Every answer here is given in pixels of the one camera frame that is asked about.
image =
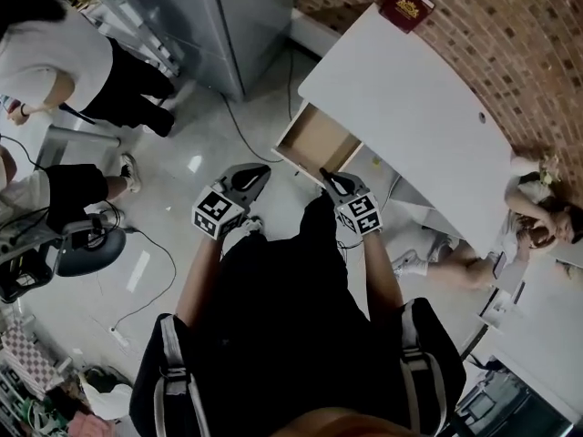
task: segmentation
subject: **tiled floor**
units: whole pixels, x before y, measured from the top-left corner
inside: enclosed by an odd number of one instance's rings
[[[291,86],[292,111],[301,100],[297,87],[315,65],[306,56],[294,53]],[[287,126],[287,76],[290,58],[286,52],[251,93],[246,103],[232,105],[233,113],[250,143],[263,156],[273,158],[271,145]],[[204,88],[196,88],[179,105],[177,132],[162,139],[140,130],[115,130],[124,138],[124,149],[131,150],[140,166],[143,189],[138,195],[126,195],[117,205],[125,210],[128,223],[142,229],[172,254],[178,276],[172,288],[150,307],[124,320],[118,331],[128,340],[122,346],[108,332],[109,327],[126,313],[146,304],[160,293],[172,277],[171,263],[160,249],[141,235],[129,235],[120,259],[98,274],[76,279],[54,278],[46,287],[24,297],[26,312],[38,319],[45,335],[62,353],[77,364],[105,363],[134,378],[155,318],[173,311],[195,254],[201,235],[190,224],[192,203],[205,185],[211,183],[230,165],[257,161],[240,140],[221,97]],[[99,147],[79,144],[69,147],[66,163],[93,161],[102,168],[111,162],[111,154]],[[272,176],[253,212],[265,221],[270,239],[293,236],[299,228],[303,207],[315,195],[311,181],[294,176],[285,163],[271,166]],[[347,171],[361,176],[382,204],[393,173],[388,167],[373,163],[373,152],[364,149]],[[392,259],[414,246],[427,251],[433,235],[413,223],[408,214],[389,201],[384,209],[384,237]],[[226,249],[237,238],[228,236]],[[338,239],[346,245],[357,241],[346,229],[338,230]],[[149,254],[135,290],[127,290],[128,280],[143,252]],[[362,247],[348,254],[350,290],[359,306],[366,310]],[[486,292],[467,293],[450,290],[416,276],[403,279],[407,299],[429,298],[457,345],[462,345],[476,326],[474,313],[487,300]]]

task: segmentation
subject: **brick wall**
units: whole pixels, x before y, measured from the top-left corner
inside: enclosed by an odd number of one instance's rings
[[[296,0],[343,33],[371,2]],[[432,0],[415,32],[466,81],[516,151],[555,150],[583,204],[583,0]]]

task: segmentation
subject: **wooden drawer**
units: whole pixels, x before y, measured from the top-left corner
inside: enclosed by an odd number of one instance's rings
[[[342,171],[362,145],[339,123],[305,103],[272,151],[322,186],[320,168]]]

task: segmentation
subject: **backpack strap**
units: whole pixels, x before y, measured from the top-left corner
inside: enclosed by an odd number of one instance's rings
[[[407,403],[409,405],[409,421],[413,432],[421,432],[421,416],[419,412],[419,402],[417,400],[417,390],[415,388],[414,374],[419,371],[431,371],[434,378],[435,396],[439,405],[439,424],[433,435],[437,435],[445,425],[447,417],[447,399],[445,396],[444,377],[439,367],[439,363],[434,355],[423,351],[417,328],[413,319],[414,300],[409,301],[405,307],[401,318],[403,324],[403,334],[401,343],[403,355],[401,357],[401,371],[404,378],[404,386],[407,392]]]
[[[166,436],[166,427],[164,425],[164,397],[166,395],[189,395],[192,400],[192,406],[197,416],[199,424],[200,437],[210,437],[207,417],[202,408],[199,388],[197,387],[194,375],[187,374],[182,351],[180,350],[179,337],[174,325],[174,316],[168,316],[162,319],[162,339],[164,341],[164,356],[168,363],[165,374],[159,378],[154,390],[154,421],[156,423],[156,433],[158,437]]]

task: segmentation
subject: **white t-shirt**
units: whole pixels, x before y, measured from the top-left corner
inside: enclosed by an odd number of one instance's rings
[[[551,190],[540,181],[529,181],[518,185],[518,189],[535,204],[553,195]],[[518,220],[519,216],[516,212],[508,212],[496,244],[496,252],[506,253],[506,264],[512,263],[518,253],[517,233],[521,230]]]
[[[8,28],[0,41],[0,94],[39,107],[61,70],[75,81],[66,103],[81,111],[99,94],[112,66],[107,38],[68,7],[61,22],[29,21]]]
[[[0,158],[0,226],[26,212],[46,208],[49,203],[50,187],[44,171],[37,170],[20,181],[6,185],[5,165]]]

